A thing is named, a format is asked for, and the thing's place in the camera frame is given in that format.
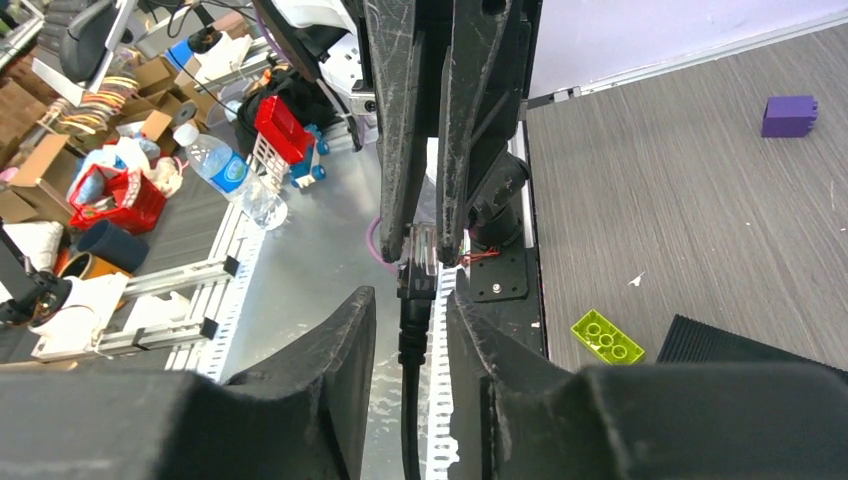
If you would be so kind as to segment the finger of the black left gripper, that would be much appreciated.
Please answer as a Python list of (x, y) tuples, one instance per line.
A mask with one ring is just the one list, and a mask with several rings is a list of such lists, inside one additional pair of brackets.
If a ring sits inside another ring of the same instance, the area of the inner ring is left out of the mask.
[(424, 35), (414, 1), (366, 1), (364, 14), (382, 168), (378, 246), (385, 261), (396, 262), (424, 177), (426, 139), (417, 123)]
[(455, 1), (442, 79), (437, 169), (436, 253), (445, 266), (460, 262), (471, 150), (484, 94), (504, 36), (521, 23), (521, 1)]

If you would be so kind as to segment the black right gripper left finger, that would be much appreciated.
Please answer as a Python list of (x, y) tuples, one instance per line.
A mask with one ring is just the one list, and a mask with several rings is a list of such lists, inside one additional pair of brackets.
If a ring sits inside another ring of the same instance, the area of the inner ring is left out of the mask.
[(376, 296), (355, 289), (324, 321), (224, 387), (239, 398), (226, 479), (358, 479), (376, 344)]

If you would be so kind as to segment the black network switch box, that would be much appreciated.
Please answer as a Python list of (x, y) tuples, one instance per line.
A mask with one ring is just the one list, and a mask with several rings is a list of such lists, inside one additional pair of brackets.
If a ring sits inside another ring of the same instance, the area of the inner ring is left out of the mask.
[(804, 358), (682, 315), (676, 315), (672, 320), (656, 362), (789, 362), (814, 364), (830, 371), (844, 383), (847, 382), (845, 370)]

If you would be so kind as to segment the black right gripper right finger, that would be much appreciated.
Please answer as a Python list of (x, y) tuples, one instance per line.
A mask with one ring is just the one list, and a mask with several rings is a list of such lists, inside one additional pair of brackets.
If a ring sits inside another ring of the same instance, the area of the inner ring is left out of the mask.
[(565, 463), (549, 401), (572, 380), (453, 292), (447, 342), (458, 459), (452, 479), (561, 479)]

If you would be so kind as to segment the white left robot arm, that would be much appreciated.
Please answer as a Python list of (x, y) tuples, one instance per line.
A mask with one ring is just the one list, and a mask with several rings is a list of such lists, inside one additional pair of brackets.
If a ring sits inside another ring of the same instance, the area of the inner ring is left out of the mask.
[(381, 161), (379, 248), (402, 253), (438, 142), (438, 259), (454, 266), (464, 238), (484, 249), (523, 229), (512, 207), (523, 179), (505, 171), (507, 143), (527, 98), (542, 5), (538, 1), (342, 1), (341, 26), (362, 54)]

